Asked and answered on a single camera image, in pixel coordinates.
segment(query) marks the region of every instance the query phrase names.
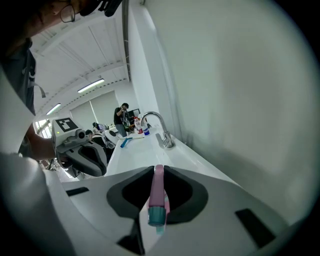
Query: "person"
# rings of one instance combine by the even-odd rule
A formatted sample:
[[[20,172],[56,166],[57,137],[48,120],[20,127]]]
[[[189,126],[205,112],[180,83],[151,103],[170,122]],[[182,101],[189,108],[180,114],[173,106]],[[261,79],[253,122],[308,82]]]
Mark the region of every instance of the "person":
[[[121,107],[117,107],[114,110],[114,117],[113,117],[114,125],[122,137],[127,136],[127,132],[124,124],[126,124],[127,126],[129,125],[129,114],[127,112],[128,108],[129,108],[128,103],[123,103]]]
[[[22,102],[35,115],[34,85],[36,76],[36,60],[30,47],[31,37],[58,23],[73,22],[75,15],[92,13],[100,4],[96,0],[34,0],[7,2],[7,9],[15,11],[14,22],[2,27],[0,62],[11,86]],[[0,17],[1,24],[12,19],[10,11]],[[33,125],[28,128],[19,153],[35,160],[55,158],[52,140],[42,138],[35,133]]]
[[[106,155],[106,162],[109,163],[110,158],[114,152],[115,145],[109,141],[106,137],[103,137],[100,133],[93,133],[92,130],[86,130],[85,135],[89,136],[90,141],[94,141],[101,147],[103,147]]]

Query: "white sink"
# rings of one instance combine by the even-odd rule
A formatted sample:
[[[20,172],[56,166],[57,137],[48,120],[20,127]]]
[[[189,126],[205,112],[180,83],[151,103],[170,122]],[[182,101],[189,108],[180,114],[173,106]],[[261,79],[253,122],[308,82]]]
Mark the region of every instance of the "white sink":
[[[129,140],[124,148],[120,145],[124,140],[119,140],[106,169],[104,176],[128,172],[140,167],[164,165],[190,170],[220,180],[235,183],[232,179],[206,161],[191,148],[172,136],[174,146],[161,148],[156,134],[163,138],[163,130],[160,127],[149,129],[150,135],[144,138]],[[130,137],[141,137],[141,134],[132,134]]]

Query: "bottle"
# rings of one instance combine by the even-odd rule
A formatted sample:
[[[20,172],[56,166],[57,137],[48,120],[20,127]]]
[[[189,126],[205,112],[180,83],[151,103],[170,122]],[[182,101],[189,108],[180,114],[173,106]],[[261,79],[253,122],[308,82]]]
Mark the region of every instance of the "bottle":
[[[134,126],[138,130],[138,134],[142,134],[143,131],[142,131],[140,120],[136,116],[133,119],[134,119]]]

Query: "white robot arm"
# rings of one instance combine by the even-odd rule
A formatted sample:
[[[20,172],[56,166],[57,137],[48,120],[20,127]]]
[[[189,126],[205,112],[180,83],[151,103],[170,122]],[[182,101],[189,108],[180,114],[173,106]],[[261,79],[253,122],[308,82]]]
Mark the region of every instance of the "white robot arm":
[[[103,176],[107,171],[107,157],[103,148],[93,141],[71,118],[56,119],[52,123],[52,143],[57,161],[63,168],[71,165],[91,176]]]

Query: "window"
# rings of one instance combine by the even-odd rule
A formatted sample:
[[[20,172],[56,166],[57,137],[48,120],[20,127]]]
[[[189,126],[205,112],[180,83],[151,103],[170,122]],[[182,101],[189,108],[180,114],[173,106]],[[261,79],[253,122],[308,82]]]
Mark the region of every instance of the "window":
[[[36,128],[41,130],[42,137],[46,139],[51,138],[51,130],[52,130],[52,125],[49,121],[49,119],[44,119],[38,122],[35,122]]]

